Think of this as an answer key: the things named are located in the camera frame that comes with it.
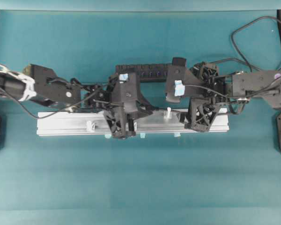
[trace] white plastic clip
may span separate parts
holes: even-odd
[[[179,132],[174,133],[174,137],[180,137],[180,136],[181,136],[181,134]]]
[[[96,128],[96,124],[93,121],[86,121],[86,131],[90,133],[94,133]]]
[[[185,92],[185,86],[181,80],[175,81],[175,96],[182,96]]]
[[[171,112],[171,107],[167,108],[167,111],[163,113],[163,117],[165,119],[171,119],[172,118],[172,112]]]
[[[146,133],[140,133],[140,138],[145,138],[146,137]]]
[[[120,83],[124,83],[125,81],[128,80],[128,74],[120,74],[118,78],[120,80]]]
[[[106,139],[110,139],[111,138],[111,135],[110,134],[106,134],[104,135]]]

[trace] screw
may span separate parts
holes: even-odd
[[[66,96],[70,98],[70,97],[72,97],[72,93],[69,92],[69,91],[67,91],[67,92],[66,92]]]

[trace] metal frame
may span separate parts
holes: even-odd
[[[38,116],[46,116],[50,112],[39,112]],[[194,133],[194,130],[185,129],[180,123],[175,112],[154,111],[152,115],[139,118],[134,122],[134,130],[144,137],[148,133],[173,133],[180,136],[180,133]],[[226,132],[229,130],[228,116],[222,115],[215,118],[210,132]],[[107,135],[111,132],[103,112],[99,113],[68,113],[59,112],[49,118],[37,120],[37,134],[39,136],[59,135]]]

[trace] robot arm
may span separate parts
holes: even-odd
[[[52,69],[37,65],[27,66],[22,73],[0,65],[0,97],[58,109],[52,114],[103,111],[112,137],[119,139],[135,136],[134,121],[160,110],[144,98],[140,82],[165,81],[169,103],[189,98],[188,111],[178,113],[178,117],[185,129],[198,132],[209,131],[216,116],[222,115],[221,108],[229,109],[225,114],[237,115],[251,98],[261,97],[272,108],[281,110],[281,71],[220,75],[213,63],[202,62],[191,69],[185,64],[186,59],[173,58],[171,64],[116,66],[107,85],[83,85],[76,79],[68,82]]]

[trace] teal background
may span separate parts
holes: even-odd
[[[4,10],[198,12],[281,9],[281,0],[0,0]]]
[[[105,82],[116,64],[187,65],[237,57],[229,34],[276,11],[83,13],[0,11],[0,63]],[[263,69],[281,65],[277,25],[260,21],[237,43]],[[247,70],[235,62],[223,74]],[[164,84],[142,84],[165,106]],[[37,113],[40,106],[25,103]],[[38,137],[36,121],[0,100],[0,224],[280,224],[275,116],[255,99],[227,133]]]

